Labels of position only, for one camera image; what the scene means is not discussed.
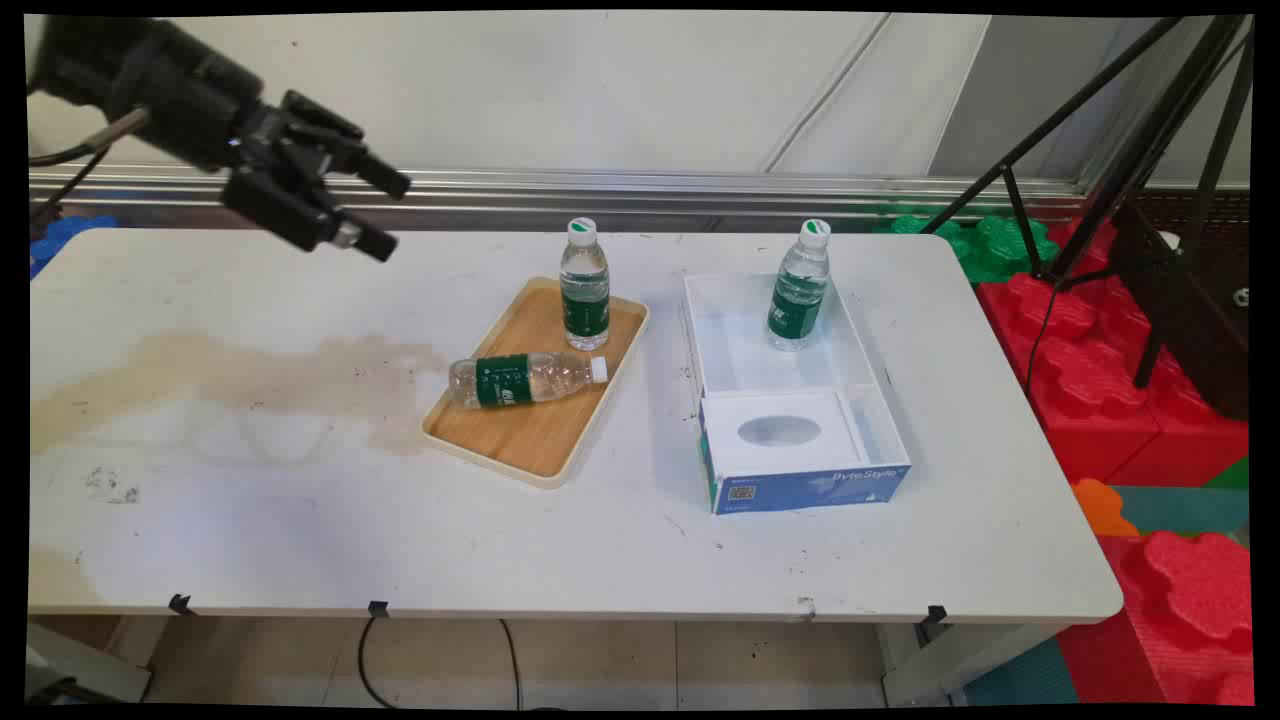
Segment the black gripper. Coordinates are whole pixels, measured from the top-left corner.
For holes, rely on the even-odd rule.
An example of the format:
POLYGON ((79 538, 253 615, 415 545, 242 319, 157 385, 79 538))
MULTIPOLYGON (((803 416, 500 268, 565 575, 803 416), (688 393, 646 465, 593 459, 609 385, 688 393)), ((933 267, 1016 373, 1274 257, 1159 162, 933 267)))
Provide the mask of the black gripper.
MULTIPOLYGON (((270 129, 282 123, 262 100, 262 79, 170 20, 35 15, 32 88, 97 108, 108 120, 146 109, 143 142, 200 170, 233 169, 221 204, 305 252, 332 245, 384 263, 398 247, 320 186, 282 183, 298 170, 274 138, 259 136, 262 119, 270 129)), ((283 111, 287 138, 329 156, 321 174, 358 177, 392 199, 410 191, 411 178, 374 154, 355 123, 294 90, 283 111)))

